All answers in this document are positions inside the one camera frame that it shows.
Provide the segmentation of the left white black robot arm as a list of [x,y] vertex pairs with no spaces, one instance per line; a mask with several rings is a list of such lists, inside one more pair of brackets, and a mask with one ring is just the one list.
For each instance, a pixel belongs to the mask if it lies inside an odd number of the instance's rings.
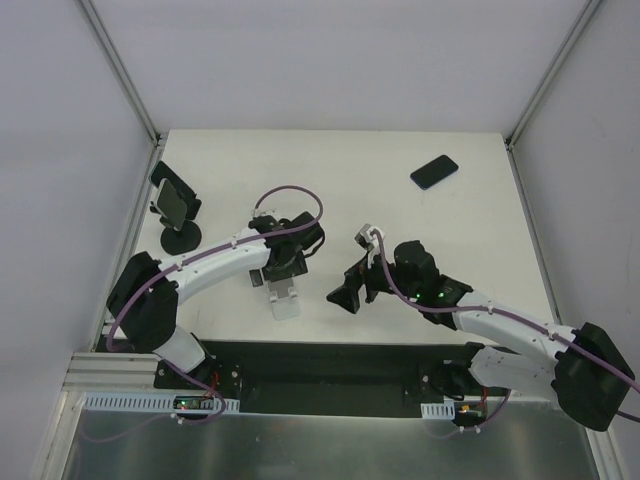
[[275,319],[300,314],[293,279],[308,272],[306,260],[323,245],[325,232],[305,211],[292,220],[262,215],[231,238],[163,260],[146,251],[129,259],[106,307],[136,353],[155,354],[177,368],[188,388],[204,387],[213,357],[195,335],[177,324],[178,308],[199,292],[247,273],[265,285]]

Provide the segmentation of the black round-base phone holder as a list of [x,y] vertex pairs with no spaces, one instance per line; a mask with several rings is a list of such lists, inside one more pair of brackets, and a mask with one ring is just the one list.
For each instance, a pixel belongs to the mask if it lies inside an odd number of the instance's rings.
[[173,215],[166,217],[157,205],[152,202],[150,212],[160,216],[163,231],[160,236],[162,249],[170,255],[179,255],[195,250],[202,241],[199,226],[187,218],[188,209],[184,202],[174,208]]

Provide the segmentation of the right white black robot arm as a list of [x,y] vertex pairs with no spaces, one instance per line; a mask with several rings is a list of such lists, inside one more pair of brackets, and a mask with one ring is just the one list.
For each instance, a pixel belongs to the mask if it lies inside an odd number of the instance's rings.
[[378,241],[362,241],[364,257],[344,273],[328,302],[355,314],[380,293],[395,295],[435,325],[486,339],[471,360],[450,369],[452,387],[473,394],[500,387],[556,403],[572,420],[605,431],[624,413],[635,374],[608,333],[586,322],[558,325],[507,310],[441,273],[418,240],[399,244],[388,261]]

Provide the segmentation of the blue phone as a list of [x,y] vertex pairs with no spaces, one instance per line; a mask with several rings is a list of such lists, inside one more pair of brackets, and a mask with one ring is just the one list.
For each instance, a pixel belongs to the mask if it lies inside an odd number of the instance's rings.
[[459,170],[459,165],[447,155],[440,155],[410,174],[410,179],[422,190],[428,190]]

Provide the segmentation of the silver metal phone stand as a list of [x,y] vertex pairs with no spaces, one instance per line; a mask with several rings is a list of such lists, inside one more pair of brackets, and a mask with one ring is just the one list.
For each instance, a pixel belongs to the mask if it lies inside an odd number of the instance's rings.
[[284,321],[298,317],[301,305],[293,278],[267,282],[269,302],[275,320]]

